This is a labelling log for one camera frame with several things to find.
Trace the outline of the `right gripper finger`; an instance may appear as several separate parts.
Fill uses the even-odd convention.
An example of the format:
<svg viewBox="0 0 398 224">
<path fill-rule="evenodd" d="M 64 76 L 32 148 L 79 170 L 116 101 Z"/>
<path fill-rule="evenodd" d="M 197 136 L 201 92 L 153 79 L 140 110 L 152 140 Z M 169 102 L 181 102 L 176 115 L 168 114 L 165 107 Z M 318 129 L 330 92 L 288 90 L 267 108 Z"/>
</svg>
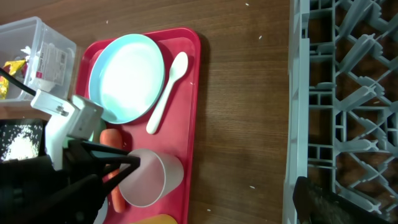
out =
<svg viewBox="0 0 398 224">
<path fill-rule="evenodd" d="M 388 221 L 302 176 L 296 181 L 293 202 L 300 223 L 389 224 Z"/>
</svg>

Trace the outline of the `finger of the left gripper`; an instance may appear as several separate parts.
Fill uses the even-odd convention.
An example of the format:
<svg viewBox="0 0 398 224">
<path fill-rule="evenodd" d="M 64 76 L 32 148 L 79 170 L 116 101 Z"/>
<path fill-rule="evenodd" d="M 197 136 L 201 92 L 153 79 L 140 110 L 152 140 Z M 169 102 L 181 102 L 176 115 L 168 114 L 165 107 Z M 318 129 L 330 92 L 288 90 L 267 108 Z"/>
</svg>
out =
<svg viewBox="0 0 398 224">
<path fill-rule="evenodd" d="M 139 168 L 141 159 L 136 156 L 121 156 L 121 157 L 104 157 L 101 158 L 101 164 L 104 165 L 101 171 L 101 176 L 106 177 L 108 174 L 117 171 L 113 177 L 109 177 L 103 184 L 104 193 L 107 195 L 117 187 L 122 180 Z"/>
<path fill-rule="evenodd" d="M 127 156 L 129 154 L 122 149 L 116 149 L 89 141 L 83 141 L 81 145 L 94 156 Z"/>
</svg>

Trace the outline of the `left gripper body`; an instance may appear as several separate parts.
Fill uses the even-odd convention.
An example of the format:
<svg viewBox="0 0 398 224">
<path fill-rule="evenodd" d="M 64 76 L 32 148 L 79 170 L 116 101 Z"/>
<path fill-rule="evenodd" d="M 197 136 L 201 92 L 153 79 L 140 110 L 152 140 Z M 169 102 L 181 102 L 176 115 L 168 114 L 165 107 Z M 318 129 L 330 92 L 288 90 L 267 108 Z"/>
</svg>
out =
<svg viewBox="0 0 398 224">
<path fill-rule="evenodd" d="M 49 156 L 1 163 L 1 223 L 93 223 L 105 200 L 99 145 L 72 140 L 55 170 Z"/>
</svg>

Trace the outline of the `orange carrot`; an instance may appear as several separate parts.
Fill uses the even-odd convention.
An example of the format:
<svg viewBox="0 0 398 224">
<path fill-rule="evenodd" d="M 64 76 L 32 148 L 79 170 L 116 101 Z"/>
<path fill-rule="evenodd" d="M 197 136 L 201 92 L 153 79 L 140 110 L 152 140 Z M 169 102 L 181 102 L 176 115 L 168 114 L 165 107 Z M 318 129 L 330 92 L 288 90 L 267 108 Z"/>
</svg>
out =
<svg viewBox="0 0 398 224">
<path fill-rule="evenodd" d="M 101 132 L 99 142 L 116 149 L 123 148 L 123 140 L 121 133 L 117 129 L 105 129 Z M 111 191 L 111 200 L 113 208 L 117 213 L 123 213 L 126 209 L 125 200 L 118 186 Z"/>
</svg>

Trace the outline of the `pink plastic cup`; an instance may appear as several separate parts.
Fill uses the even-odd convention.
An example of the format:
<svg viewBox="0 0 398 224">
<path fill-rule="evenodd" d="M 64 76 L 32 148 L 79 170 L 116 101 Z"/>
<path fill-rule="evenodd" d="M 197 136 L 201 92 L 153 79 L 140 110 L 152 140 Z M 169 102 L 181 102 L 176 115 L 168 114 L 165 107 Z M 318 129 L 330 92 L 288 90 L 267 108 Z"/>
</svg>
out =
<svg viewBox="0 0 398 224">
<path fill-rule="evenodd" d="M 119 184 L 121 195 L 131 205 L 149 207 L 182 183 L 184 168 L 177 157 L 149 149 L 136 149 L 128 156 L 140 159 L 140 166 Z"/>
</svg>

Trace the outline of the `white rice pile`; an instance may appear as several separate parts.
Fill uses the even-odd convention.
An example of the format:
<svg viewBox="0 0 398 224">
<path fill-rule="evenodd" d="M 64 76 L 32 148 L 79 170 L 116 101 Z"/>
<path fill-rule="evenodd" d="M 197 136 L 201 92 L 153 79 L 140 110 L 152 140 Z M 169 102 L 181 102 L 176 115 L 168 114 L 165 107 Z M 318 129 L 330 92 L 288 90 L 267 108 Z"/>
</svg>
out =
<svg viewBox="0 0 398 224">
<path fill-rule="evenodd" d="M 42 126 L 39 124 L 5 124 L 1 126 L 1 162 L 37 157 Z"/>
</svg>

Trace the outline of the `yellow plastic cup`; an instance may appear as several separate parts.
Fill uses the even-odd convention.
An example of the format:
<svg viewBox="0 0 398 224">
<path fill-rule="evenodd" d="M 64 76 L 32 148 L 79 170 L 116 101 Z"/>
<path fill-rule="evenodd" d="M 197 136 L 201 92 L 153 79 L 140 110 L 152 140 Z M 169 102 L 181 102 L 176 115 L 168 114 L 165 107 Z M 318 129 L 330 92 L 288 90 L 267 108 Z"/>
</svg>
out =
<svg viewBox="0 0 398 224">
<path fill-rule="evenodd" d="M 170 215 L 159 214 L 153 217 L 136 221 L 132 224 L 178 224 L 178 222 Z"/>
</svg>

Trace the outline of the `green bowl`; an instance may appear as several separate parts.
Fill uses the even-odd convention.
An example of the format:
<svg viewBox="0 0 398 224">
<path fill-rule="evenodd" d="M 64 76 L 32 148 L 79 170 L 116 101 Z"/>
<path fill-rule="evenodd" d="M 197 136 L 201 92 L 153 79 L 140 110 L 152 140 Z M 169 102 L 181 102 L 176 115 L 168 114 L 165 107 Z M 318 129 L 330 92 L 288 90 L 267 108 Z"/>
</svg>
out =
<svg viewBox="0 0 398 224">
<path fill-rule="evenodd" d="M 99 143 L 100 142 L 100 135 L 103 130 L 106 129 L 106 123 L 101 119 L 99 123 L 94 128 L 90 138 L 88 139 L 90 142 Z"/>
</svg>

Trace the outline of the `light blue bowl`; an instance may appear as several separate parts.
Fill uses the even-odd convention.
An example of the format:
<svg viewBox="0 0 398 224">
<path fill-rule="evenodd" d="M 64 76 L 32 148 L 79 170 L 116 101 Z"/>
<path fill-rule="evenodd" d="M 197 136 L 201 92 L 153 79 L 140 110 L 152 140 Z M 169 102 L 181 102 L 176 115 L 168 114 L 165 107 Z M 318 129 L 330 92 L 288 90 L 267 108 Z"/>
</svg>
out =
<svg viewBox="0 0 398 224">
<path fill-rule="evenodd" d="M 108 198 L 106 197 L 102 207 L 98 210 L 97 216 L 93 224 L 103 224 L 108 212 Z"/>
</svg>

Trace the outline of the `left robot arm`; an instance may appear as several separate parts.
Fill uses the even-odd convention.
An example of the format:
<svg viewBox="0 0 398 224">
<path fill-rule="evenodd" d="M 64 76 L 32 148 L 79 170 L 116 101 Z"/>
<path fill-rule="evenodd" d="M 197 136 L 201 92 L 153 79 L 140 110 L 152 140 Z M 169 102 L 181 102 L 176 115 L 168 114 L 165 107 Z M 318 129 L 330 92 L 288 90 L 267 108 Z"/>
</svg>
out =
<svg viewBox="0 0 398 224">
<path fill-rule="evenodd" d="M 1 162 L 1 223 L 93 223 L 105 198 L 141 160 L 89 142 L 96 127 L 69 118 L 45 125 L 39 156 Z"/>
</svg>

